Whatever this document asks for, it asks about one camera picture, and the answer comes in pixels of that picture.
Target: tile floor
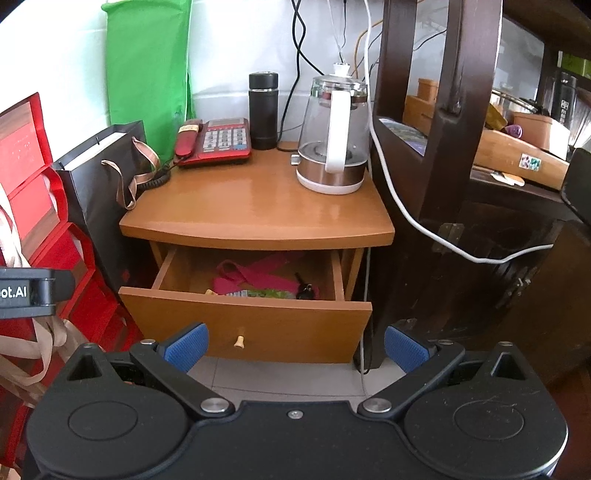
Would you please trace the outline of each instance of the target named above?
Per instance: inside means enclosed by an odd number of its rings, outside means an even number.
[[[236,406],[242,400],[348,400],[353,409],[364,400],[361,376],[351,364],[280,364],[203,357],[189,375]],[[365,376],[368,396],[404,375],[386,359]]]

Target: pink ribbon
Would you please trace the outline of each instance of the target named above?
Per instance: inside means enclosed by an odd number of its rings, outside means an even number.
[[[247,267],[231,260],[224,260],[217,266],[219,277],[213,279],[213,291],[218,295],[226,295],[240,291],[242,284],[248,284],[257,290],[272,288],[296,295],[300,288],[299,282],[271,275],[271,272],[303,255],[303,252],[278,252],[253,262]],[[318,288],[313,288],[318,297]]]

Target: red gift box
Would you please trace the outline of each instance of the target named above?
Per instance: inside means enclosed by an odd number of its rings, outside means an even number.
[[[28,179],[8,195],[21,238],[22,253],[29,260],[43,241],[67,220],[67,200],[59,176],[50,167]]]
[[[7,195],[51,163],[43,158],[35,128],[32,103],[38,100],[34,95],[0,113],[0,183]],[[39,121],[44,131],[43,116]]]
[[[6,408],[6,410],[2,410],[0,419],[6,418],[2,425],[7,428],[0,436],[0,464],[13,467],[17,458],[21,461],[24,460],[24,445],[21,439],[32,409],[23,405],[19,398],[2,387],[0,387],[0,404]]]
[[[111,317],[119,307],[114,296],[105,292],[101,284],[100,275],[95,274],[68,316],[88,341],[94,343],[102,339]]]
[[[121,347],[122,352],[126,352],[131,348],[134,343],[138,343],[139,341],[144,339],[144,334],[139,329],[139,327],[135,324],[132,320],[131,322],[127,323],[128,334],[127,338],[125,339],[125,343]]]
[[[137,336],[136,330],[135,322],[131,319],[129,313],[123,307],[118,307],[111,317],[99,345],[107,352],[120,352],[124,350],[130,335],[134,338]]]
[[[71,313],[96,270],[92,243],[73,223],[63,223],[55,229],[33,254],[31,265],[70,270],[74,275],[76,289],[72,298],[57,305],[57,314],[62,318]]]

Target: purple object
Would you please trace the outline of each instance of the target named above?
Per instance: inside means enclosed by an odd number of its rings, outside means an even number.
[[[523,129],[521,128],[521,125],[507,125],[503,129],[503,132],[514,138],[521,138],[521,136],[523,135]]]

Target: screw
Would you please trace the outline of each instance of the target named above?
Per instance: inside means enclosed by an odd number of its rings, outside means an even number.
[[[225,398],[212,397],[201,402],[201,409],[206,413],[224,413],[230,408],[230,402]]]
[[[363,407],[370,413],[387,413],[392,410],[392,403],[385,398],[368,398],[363,402]]]
[[[290,410],[289,412],[287,412],[287,416],[292,420],[299,420],[304,416],[304,412],[302,412],[301,410]]]

